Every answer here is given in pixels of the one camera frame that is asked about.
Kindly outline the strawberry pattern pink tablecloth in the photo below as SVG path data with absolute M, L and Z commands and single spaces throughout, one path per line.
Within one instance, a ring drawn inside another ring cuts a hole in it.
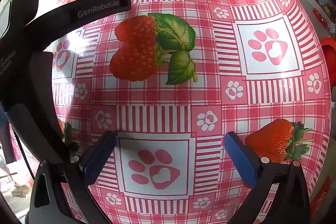
M 76 0 L 40 0 L 44 13 Z M 80 151 L 117 144 L 90 186 L 113 223 L 225 223 L 248 195 L 224 135 L 301 162 L 313 191 L 330 135 L 327 67 L 298 0 L 131 0 L 49 46 L 58 117 Z

